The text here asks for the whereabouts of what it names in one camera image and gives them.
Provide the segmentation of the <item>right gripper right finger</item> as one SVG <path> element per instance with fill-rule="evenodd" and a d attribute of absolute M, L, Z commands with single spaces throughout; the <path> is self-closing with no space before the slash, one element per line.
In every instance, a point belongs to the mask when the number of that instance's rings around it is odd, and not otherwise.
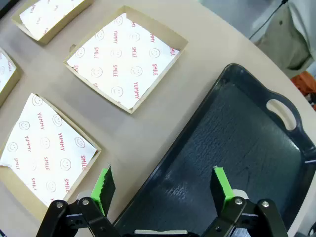
<path fill-rule="evenodd" d="M 213 167 L 210 190 L 217 217 L 204 232 L 206 237 L 230 237 L 237 228 L 251 237 L 288 236 L 275 203 L 271 199 L 253 203 L 236 196 L 222 167 Z"/>

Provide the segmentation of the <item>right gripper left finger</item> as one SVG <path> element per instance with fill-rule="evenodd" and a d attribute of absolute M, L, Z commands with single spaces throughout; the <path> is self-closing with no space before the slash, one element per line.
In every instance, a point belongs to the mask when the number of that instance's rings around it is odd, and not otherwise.
<path fill-rule="evenodd" d="M 78 229 L 88 228 L 94 237 L 119 237 L 107 218 L 115 189 L 111 168 L 103 169 L 89 196 L 71 204 L 65 200 L 55 200 L 50 204 L 37 236 L 74 237 Z"/>

